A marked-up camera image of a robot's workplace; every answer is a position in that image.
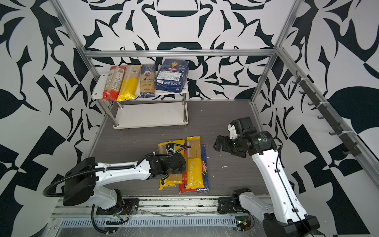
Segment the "yellow Pastatime spaghetti pack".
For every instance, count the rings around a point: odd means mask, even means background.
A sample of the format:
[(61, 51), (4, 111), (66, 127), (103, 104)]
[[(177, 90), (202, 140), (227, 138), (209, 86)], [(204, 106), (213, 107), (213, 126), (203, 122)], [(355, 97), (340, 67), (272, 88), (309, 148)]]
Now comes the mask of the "yellow Pastatime spaghetti pack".
[(187, 187), (186, 189), (196, 190), (204, 188), (201, 159), (200, 136), (187, 137)]
[[(166, 143), (160, 143), (158, 151), (160, 154), (167, 154)], [(164, 188), (174, 188), (174, 187), (176, 187), (176, 184), (173, 184), (169, 180), (169, 177), (167, 177), (163, 181), (160, 181), (159, 190), (162, 191)]]

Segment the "yellow spaghetti pack small barcode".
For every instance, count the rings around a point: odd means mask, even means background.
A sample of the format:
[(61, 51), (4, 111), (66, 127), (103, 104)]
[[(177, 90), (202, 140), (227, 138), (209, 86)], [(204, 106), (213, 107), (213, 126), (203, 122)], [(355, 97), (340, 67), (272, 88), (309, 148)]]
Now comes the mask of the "yellow spaghetti pack small barcode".
[[(176, 151), (178, 151), (180, 148), (182, 148), (184, 145), (185, 145), (185, 140), (175, 140), (175, 141), (172, 141), (172, 142), (169, 142), (168, 144), (173, 144), (175, 145), (176, 147)], [(182, 181), (182, 174), (179, 173), (179, 174), (171, 174), (169, 176), (169, 180), (173, 183), (173, 184), (182, 184), (183, 181)]]

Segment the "dark blue Barilla pasta box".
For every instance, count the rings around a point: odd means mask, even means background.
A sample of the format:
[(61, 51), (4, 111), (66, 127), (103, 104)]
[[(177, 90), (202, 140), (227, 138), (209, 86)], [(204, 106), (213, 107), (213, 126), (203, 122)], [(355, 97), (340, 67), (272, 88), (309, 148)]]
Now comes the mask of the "dark blue Barilla pasta box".
[(165, 59), (155, 77), (156, 90), (181, 93), (189, 74), (189, 61)]

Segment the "dark blue clear spaghetti pack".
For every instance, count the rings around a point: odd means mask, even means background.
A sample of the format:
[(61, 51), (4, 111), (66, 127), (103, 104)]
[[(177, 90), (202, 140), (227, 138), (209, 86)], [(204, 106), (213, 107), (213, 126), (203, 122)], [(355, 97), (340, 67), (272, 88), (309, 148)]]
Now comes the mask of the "dark blue clear spaghetti pack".
[(141, 67), (140, 97), (152, 98), (155, 96), (156, 65), (144, 64)]

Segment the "red spaghetti pack white label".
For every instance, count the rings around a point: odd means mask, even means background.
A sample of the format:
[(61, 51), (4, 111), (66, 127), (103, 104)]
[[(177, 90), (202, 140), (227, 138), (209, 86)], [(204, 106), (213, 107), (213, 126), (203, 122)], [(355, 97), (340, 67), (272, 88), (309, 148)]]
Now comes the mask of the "red spaghetti pack white label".
[(103, 91), (103, 101), (117, 101), (125, 71), (126, 66), (112, 66), (110, 68)]

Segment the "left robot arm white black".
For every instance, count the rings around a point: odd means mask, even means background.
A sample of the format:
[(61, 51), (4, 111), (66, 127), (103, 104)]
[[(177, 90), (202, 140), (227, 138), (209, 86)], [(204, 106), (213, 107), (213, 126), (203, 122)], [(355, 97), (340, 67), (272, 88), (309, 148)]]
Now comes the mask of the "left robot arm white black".
[(149, 154), (141, 161), (129, 163), (96, 163), (87, 158), (66, 173), (75, 175), (64, 182), (63, 205), (95, 205), (103, 210), (117, 211), (121, 208), (121, 194), (107, 185), (130, 180), (166, 180), (170, 175), (186, 172), (182, 154), (159, 156)]

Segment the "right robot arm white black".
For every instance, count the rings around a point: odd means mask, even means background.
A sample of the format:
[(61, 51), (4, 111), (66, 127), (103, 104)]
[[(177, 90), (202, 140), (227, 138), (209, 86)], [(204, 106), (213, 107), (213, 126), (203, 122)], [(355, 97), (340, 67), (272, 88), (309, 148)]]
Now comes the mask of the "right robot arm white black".
[(279, 159), (278, 148), (267, 131), (257, 131), (249, 117), (233, 120), (228, 125), (229, 136), (219, 135), (214, 149), (234, 156), (250, 156), (258, 167), (272, 206), (257, 198), (248, 188), (235, 190), (231, 204), (219, 204), (218, 212), (230, 209), (249, 215), (254, 225), (257, 218), (268, 237), (305, 237), (313, 235), (319, 227), (317, 217), (308, 215), (300, 203)]

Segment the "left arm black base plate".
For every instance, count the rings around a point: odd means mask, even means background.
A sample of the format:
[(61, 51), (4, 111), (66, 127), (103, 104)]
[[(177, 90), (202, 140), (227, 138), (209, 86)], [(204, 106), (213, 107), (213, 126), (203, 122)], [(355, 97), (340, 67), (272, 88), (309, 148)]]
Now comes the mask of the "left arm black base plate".
[(138, 198), (123, 198), (122, 200), (118, 200), (116, 205), (109, 209), (97, 208), (96, 215), (112, 215), (112, 214), (120, 214), (120, 215), (129, 215), (134, 211), (137, 211), (139, 208), (139, 199)]

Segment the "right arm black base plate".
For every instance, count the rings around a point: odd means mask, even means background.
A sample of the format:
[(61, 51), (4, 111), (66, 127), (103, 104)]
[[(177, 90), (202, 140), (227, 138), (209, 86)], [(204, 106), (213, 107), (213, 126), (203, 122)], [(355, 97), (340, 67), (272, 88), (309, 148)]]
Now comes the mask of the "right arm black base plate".
[(246, 210), (241, 207), (238, 198), (219, 197), (217, 212), (219, 214), (246, 213)]

